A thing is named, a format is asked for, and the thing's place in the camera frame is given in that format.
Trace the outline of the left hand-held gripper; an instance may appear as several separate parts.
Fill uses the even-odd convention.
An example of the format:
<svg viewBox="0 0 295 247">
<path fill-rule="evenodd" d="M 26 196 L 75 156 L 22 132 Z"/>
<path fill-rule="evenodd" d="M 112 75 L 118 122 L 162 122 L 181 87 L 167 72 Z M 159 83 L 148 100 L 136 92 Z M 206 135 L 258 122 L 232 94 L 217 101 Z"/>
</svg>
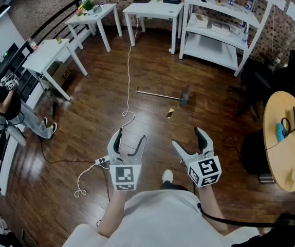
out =
<svg viewBox="0 0 295 247">
<path fill-rule="evenodd" d="M 142 156 L 146 144 L 144 135 L 133 154 L 121 156 L 119 152 L 122 129 L 118 129 L 107 145 L 110 159 L 109 172 L 115 190 L 127 191 L 136 190 L 142 167 Z"/>
</svg>

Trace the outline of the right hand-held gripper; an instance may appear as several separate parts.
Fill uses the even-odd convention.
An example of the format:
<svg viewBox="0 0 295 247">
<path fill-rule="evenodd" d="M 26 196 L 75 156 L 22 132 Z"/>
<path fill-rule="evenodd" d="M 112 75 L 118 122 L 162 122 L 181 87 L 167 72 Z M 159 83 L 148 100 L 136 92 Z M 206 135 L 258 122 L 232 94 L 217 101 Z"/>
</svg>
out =
<svg viewBox="0 0 295 247">
<path fill-rule="evenodd" d="M 194 132 L 200 154 L 189 153 L 176 140 L 172 140 L 172 145 L 187 167 L 188 176 L 200 188 L 218 182 L 222 169 L 218 156 L 214 155 L 213 141 L 209 135 L 199 127 L 195 127 Z"/>
</svg>

